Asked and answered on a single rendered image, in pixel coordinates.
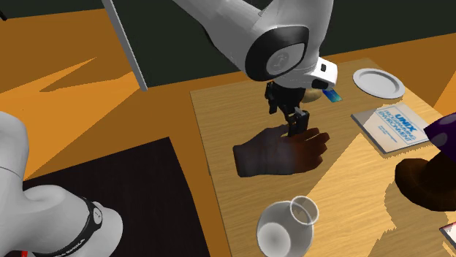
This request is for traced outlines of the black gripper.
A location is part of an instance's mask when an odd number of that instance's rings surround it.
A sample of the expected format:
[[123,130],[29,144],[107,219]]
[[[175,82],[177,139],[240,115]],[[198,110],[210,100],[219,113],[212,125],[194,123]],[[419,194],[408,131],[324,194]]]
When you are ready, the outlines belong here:
[[269,104],[269,114],[276,113],[277,108],[282,106],[288,123],[288,137],[301,134],[308,129],[309,112],[299,107],[304,93],[304,88],[285,88],[274,81],[266,84],[265,98]]

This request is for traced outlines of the wooden table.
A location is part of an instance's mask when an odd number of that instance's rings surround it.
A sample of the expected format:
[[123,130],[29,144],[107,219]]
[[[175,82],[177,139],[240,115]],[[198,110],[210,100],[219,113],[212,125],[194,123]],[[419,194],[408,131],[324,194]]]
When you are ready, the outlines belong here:
[[431,159],[437,148],[426,142],[384,154],[352,119],[356,112],[389,104],[353,82],[355,71],[371,67],[368,59],[340,64],[335,89],[341,100],[322,97],[303,105],[310,127],[328,133],[330,140],[320,166],[290,176],[242,178],[236,172],[233,147],[284,123],[281,112],[270,114],[264,83],[191,93],[232,257],[263,257],[256,239],[259,216],[270,204],[298,195],[319,208],[305,257],[456,257],[456,248],[440,232],[456,221],[456,212],[417,206],[394,181],[400,161]]

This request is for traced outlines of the blue card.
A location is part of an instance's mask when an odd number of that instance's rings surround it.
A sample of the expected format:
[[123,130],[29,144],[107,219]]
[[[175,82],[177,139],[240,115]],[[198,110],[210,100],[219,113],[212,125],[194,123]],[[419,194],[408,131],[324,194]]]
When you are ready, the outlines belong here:
[[341,101],[342,98],[340,97],[339,94],[333,89],[331,90],[323,90],[322,93],[332,102],[338,102]]

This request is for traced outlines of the flat book with red edge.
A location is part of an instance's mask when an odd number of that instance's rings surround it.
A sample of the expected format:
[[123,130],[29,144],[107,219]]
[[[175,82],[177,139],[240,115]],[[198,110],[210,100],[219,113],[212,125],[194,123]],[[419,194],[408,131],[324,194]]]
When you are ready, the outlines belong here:
[[456,250],[456,222],[442,226],[439,231],[445,236],[451,246]]

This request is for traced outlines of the dark brown glove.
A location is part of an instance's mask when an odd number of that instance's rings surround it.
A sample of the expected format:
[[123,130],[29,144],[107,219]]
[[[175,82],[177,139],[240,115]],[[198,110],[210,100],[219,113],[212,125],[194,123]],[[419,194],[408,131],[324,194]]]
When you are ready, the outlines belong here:
[[288,126],[265,128],[232,148],[237,175],[291,175],[311,171],[322,162],[330,136],[318,128],[287,137]]

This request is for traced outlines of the clear glass vase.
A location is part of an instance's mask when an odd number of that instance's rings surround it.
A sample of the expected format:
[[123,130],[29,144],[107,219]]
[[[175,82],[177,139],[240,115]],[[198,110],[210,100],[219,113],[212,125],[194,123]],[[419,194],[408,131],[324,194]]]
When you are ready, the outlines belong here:
[[303,257],[313,242],[318,219],[319,209],[307,196],[271,204],[257,223],[259,249],[266,257]]

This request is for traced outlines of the white round plate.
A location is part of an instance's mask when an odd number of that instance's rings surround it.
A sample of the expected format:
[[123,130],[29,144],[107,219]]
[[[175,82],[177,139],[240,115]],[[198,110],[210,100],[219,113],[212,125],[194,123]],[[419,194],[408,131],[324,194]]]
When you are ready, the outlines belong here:
[[352,78],[360,90],[381,99],[398,99],[406,91],[405,85],[396,76],[380,69],[359,69]]

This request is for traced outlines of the white book with blue print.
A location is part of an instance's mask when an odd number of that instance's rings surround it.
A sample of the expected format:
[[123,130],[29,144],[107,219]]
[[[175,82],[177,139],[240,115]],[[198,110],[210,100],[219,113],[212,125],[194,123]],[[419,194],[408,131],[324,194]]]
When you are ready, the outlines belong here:
[[392,153],[424,142],[428,124],[404,103],[351,114],[383,154]]

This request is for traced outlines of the black robot stand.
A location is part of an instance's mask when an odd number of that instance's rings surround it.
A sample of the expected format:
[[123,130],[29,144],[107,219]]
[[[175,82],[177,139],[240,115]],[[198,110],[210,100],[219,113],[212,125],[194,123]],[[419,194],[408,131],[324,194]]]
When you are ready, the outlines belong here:
[[191,191],[169,138],[35,177],[122,217],[112,257],[210,257]]

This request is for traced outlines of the tan round potato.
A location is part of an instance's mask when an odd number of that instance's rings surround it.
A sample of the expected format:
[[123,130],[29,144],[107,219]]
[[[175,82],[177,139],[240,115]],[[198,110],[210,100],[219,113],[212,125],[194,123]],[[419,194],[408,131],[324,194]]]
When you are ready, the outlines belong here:
[[322,96],[322,91],[315,88],[306,88],[304,96],[301,100],[302,103],[309,103],[316,101]]

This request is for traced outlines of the grey flat beam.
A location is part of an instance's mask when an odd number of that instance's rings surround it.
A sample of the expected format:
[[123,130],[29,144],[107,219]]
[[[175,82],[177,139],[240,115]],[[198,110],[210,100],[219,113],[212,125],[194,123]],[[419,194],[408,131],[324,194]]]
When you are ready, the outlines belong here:
[[118,15],[118,12],[115,8],[113,0],[101,0],[101,1],[107,12],[110,22],[113,25],[113,28],[118,37],[118,40],[121,43],[121,47],[126,55],[126,58],[129,62],[130,67],[132,68],[132,71],[134,73],[134,76],[137,80],[137,83],[138,83],[140,89],[142,91],[147,91],[148,90],[147,83],[144,80],[143,74],[140,70],[137,59],[136,59],[134,52],[132,50],[132,47],[129,43],[128,37],[127,37],[124,27],[122,25],[121,19]]

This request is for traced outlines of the purple mushroom figure brown base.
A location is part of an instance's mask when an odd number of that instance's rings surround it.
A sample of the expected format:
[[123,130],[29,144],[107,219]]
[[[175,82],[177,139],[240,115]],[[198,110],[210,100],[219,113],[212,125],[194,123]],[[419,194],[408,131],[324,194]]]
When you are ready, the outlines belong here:
[[439,149],[430,160],[405,158],[395,167],[395,183],[411,202],[431,211],[456,211],[456,112],[424,128]]

